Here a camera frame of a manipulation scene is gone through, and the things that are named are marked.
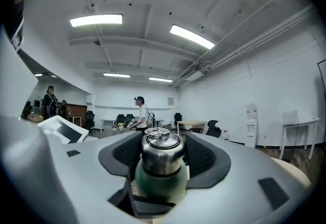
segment office chair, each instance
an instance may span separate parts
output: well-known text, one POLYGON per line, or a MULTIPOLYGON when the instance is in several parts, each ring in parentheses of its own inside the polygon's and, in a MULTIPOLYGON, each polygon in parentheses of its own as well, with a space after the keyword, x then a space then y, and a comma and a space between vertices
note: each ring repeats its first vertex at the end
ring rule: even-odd
POLYGON ((216 120, 210 120, 207 123, 208 131, 207 131, 206 135, 214 136, 216 138, 220 137, 222 130, 219 127, 215 126, 216 123, 218 123, 218 121, 216 121, 216 120))
POLYGON ((93 111, 86 112, 86 120, 85 120, 84 128, 89 130, 89 133, 91 133, 92 135, 94 135, 95 132, 95 130, 92 129, 92 127, 95 126, 94 117, 95 115, 93 114, 93 111))
POLYGON ((177 122, 178 121, 182 121, 182 115, 181 115, 181 113, 175 113, 175 115, 174 115, 174 125, 177 125, 177 122))
POLYGON ((32 108, 31 102, 26 102, 26 105, 21 113, 21 117, 27 119, 27 116, 31 113, 32 108))
POLYGON ((116 126, 120 123, 125 124, 126 123, 126 118, 124 115, 120 114, 117 116, 117 121, 116 121, 116 126))
POLYGON ((196 132, 196 133, 203 133, 203 128, 191 128, 189 129, 189 132, 196 132))
POLYGON ((132 119, 134 119, 133 114, 127 114, 127 116, 126 116, 126 125, 128 125, 131 122, 132 119))

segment ceiling light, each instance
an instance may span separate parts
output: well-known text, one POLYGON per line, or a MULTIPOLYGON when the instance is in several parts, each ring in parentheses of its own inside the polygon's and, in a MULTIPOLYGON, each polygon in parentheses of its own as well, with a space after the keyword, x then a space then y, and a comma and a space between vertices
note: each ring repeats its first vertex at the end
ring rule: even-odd
POLYGON ((71 19, 70 23, 73 27, 92 24, 122 24, 122 15, 117 14, 87 16, 71 19))
POLYGON ((202 45, 208 49, 212 49, 215 45, 212 42, 209 42, 207 39, 202 38, 201 36, 190 32, 188 30, 185 30, 179 26, 173 25, 170 33, 181 36, 183 38, 189 39, 191 41, 196 42, 199 45, 202 45))
POLYGON ((104 76, 126 77, 126 78, 130 78, 130 75, 110 74, 110 73, 103 73, 103 75, 104 75, 104 76))
POLYGON ((150 77, 149 80, 153 80, 153 81, 161 81, 161 82, 173 82, 173 80, 169 80, 169 79, 163 79, 163 78, 155 78, 155 77, 150 77))

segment white table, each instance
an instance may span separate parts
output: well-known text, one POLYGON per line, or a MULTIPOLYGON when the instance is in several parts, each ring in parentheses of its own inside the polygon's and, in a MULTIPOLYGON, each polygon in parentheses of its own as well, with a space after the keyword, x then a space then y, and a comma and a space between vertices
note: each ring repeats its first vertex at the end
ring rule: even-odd
POLYGON ((104 122, 114 122, 115 120, 109 120, 109 119, 101 119, 101 128, 100 131, 102 131, 102 129, 104 129, 104 122))
POLYGON ((76 118, 79 118, 79 126, 81 127, 82 126, 82 117, 81 116, 67 116, 68 118, 71 118, 72 119, 72 123, 75 124, 75 119, 76 118))
POLYGON ((178 122, 177 122, 177 126, 178 126, 178 134, 180 134, 179 124, 189 125, 189 126, 194 126, 194 125, 203 124, 203 125, 204 125, 204 129, 205 129, 206 121, 178 121, 178 122))
POLYGON ((282 128, 282 140, 281 140, 281 146, 280 146, 280 150, 281 150, 280 160, 282 160, 283 153, 284 153, 284 147, 286 145, 286 129, 287 128, 301 127, 301 126, 308 126, 308 130, 307 130, 306 136, 305 136, 305 139, 306 139, 305 140, 305 149, 307 148, 307 144, 308 144, 309 126, 314 126, 314 135, 312 137, 311 150, 310 150, 309 157, 308 157, 309 160, 311 159, 312 154, 314 152, 314 148, 315 148, 318 121, 319 121, 319 118, 313 117, 313 118, 310 118, 310 119, 299 121, 297 124, 284 124, 283 125, 283 128, 282 128))
POLYGON ((155 123, 157 123, 157 127, 158 127, 158 124, 161 122, 164 122, 164 120, 155 120, 155 123))

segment metal thermos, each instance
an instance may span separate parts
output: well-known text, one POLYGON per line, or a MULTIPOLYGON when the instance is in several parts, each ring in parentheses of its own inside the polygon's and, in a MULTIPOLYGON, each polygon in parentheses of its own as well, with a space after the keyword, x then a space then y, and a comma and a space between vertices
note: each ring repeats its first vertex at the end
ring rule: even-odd
POLYGON ((187 183, 184 153, 184 140, 179 135, 159 127, 147 129, 135 172, 140 195, 179 202, 187 183))

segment white shirt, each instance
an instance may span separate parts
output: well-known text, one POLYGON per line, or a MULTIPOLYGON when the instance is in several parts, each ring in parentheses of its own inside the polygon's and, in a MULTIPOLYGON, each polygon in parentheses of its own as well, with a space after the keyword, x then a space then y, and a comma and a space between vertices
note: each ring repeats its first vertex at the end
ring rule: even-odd
POLYGON ((141 118, 144 118, 144 121, 140 125, 138 125, 137 128, 145 128, 145 127, 147 127, 147 123, 146 123, 147 109, 146 109, 146 106, 144 104, 140 109, 139 120, 141 118))

